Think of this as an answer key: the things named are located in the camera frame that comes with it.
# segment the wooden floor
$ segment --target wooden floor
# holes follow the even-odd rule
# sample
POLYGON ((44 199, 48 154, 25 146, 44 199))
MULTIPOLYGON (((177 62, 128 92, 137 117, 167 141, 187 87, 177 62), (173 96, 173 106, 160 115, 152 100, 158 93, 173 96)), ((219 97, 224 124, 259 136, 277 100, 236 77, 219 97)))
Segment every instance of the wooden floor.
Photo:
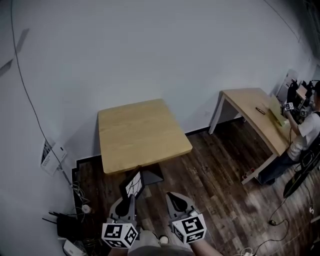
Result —
MULTIPOLYGON (((207 225, 205 239, 225 256, 240 254, 246 247, 255 252, 263 241, 283 238, 287 225, 270 226, 268 220, 283 201, 285 184, 294 170, 287 171, 271 186, 259 185, 255 180, 242 186, 241 175, 261 165, 271 152, 251 126, 239 120, 219 124, 212 135, 203 131, 189 135, 188 139, 193 146, 191 153, 161 162, 164 181, 147 186, 138 198, 137 213, 143 228, 158 236, 167 235, 171 243, 181 245, 168 227, 165 195, 171 191, 194 200, 207 225)), ((94 225, 94 232, 100 236, 110 206, 121 197, 119 184, 124 178, 123 173, 105 175, 100 157, 79 165, 75 181, 80 183, 95 211, 84 221, 88 233, 93 232, 94 225)), ((317 204, 318 170, 307 177, 306 185, 317 204)), ((280 242, 265 243, 258 256, 307 255, 319 230, 317 223, 309 225, 308 198, 308 191, 302 185, 287 199, 273 217, 278 223, 289 220, 287 237, 280 242)), ((315 208, 315 215, 320 214, 315 208)))

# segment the desk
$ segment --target desk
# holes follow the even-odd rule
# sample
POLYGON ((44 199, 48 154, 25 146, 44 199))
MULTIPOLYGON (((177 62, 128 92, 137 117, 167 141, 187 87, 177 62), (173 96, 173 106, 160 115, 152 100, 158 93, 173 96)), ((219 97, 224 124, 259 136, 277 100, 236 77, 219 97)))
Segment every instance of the desk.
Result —
POLYGON ((98 125, 106 174, 148 166, 192 149, 162 99, 101 110, 98 125))
POLYGON ((214 132, 224 101, 228 101, 248 121, 272 152, 272 156, 241 182, 244 185, 287 149, 290 126, 281 127, 269 110, 270 97, 260 88, 223 90, 221 93, 222 96, 210 124, 209 133, 214 132), (265 115, 257 111, 256 107, 263 110, 265 115))

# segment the white wall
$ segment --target white wall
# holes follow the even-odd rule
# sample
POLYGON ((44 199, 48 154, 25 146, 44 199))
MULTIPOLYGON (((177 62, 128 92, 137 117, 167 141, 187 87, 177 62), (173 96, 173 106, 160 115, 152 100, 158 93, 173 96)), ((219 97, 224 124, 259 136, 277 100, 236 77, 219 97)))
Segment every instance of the white wall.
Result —
MULTIPOLYGON (((100 153, 99 110, 163 98, 189 132, 209 125, 220 90, 270 93, 288 69, 310 79, 315 60, 298 20, 270 4, 295 35, 262 0, 15 0, 16 37, 30 28, 21 71, 44 132, 81 159, 100 153)), ((0 5, 3 65, 14 51, 8 0, 0 5)), ((0 252, 58 255, 55 227, 41 216, 72 200, 60 173, 39 168, 43 138, 16 62, 0 77, 0 120, 0 252)))

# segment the table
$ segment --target table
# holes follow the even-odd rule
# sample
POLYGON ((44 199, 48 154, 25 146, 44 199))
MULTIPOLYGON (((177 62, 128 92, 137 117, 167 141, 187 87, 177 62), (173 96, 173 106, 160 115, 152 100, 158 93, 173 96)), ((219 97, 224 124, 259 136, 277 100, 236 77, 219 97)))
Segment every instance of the table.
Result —
POLYGON ((98 126, 106 174, 148 166, 192 149, 163 99, 101 110, 98 126))
POLYGON ((281 126, 269 110, 270 97, 260 88, 230 89, 221 92, 209 133, 212 134, 219 121, 224 102, 229 102, 254 128, 272 152, 272 155, 241 183, 244 185, 280 156, 289 146, 290 126, 281 126), (265 115, 256 110, 263 110, 265 115))

